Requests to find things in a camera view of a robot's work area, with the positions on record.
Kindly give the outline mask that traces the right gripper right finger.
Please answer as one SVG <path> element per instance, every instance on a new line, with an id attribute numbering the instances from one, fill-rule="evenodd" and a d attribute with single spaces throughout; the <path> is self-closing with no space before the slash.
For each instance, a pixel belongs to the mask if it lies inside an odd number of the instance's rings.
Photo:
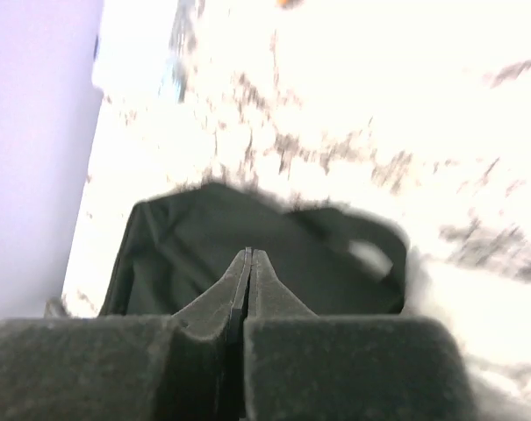
<path id="1" fill-rule="evenodd" d="M 251 420 L 475 420 L 456 342 L 430 318 L 310 311 L 255 251 L 243 327 Z"/>

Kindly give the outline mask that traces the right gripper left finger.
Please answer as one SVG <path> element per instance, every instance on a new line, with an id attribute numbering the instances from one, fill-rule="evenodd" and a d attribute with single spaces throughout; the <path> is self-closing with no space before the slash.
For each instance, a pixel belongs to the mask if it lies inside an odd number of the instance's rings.
<path id="1" fill-rule="evenodd" d="M 173 316 L 0 321 L 0 420 L 237 420 L 250 250 Z"/>

